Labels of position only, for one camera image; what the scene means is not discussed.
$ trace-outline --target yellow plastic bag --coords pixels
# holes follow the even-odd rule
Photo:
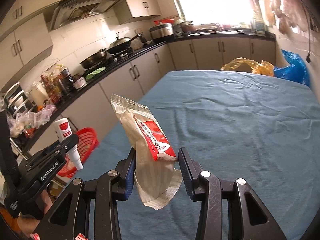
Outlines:
[[[247,64],[252,69],[251,73],[274,77],[273,65],[271,63],[263,60],[261,61],[261,63],[258,63],[254,60],[243,57],[236,58],[228,64],[223,65],[221,67],[221,70],[237,71],[242,64]]]

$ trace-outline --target blue plastic bag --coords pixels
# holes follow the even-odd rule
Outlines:
[[[291,80],[310,87],[310,78],[308,69],[299,54],[281,50],[285,60],[290,64],[287,67],[274,67],[275,77]]]

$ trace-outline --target window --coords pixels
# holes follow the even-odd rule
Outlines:
[[[194,24],[250,23],[253,10],[250,0],[179,0],[186,20]]]

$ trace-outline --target range hood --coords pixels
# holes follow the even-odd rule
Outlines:
[[[50,31],[108,11],[121,0],[65,0],[54,10]]]

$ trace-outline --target blue gripper pad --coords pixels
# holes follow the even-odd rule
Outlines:
[[[185,155],[182,153],[182,148],[179,150],[178,159],[179,159],[179,166],[181,169],[182,178],[184,181],[184,185],[186,187],[187,194],[190,197],[190,199],[193,201],[194,197],[195,197],[195,191],[193,189],[193,184],[192,184],[193,178],[192,178],[191,172],[189,170],[189,166],[187,164],[187,160],[185,158]]]
[[[134,184],[134,171],[136,170],[136,159],[131,162],[131,165],[128,169],[128,174],[125,180],[125,191],[124,191],[124,198],[128,200],[129,196],[132,193],[133,184]]]

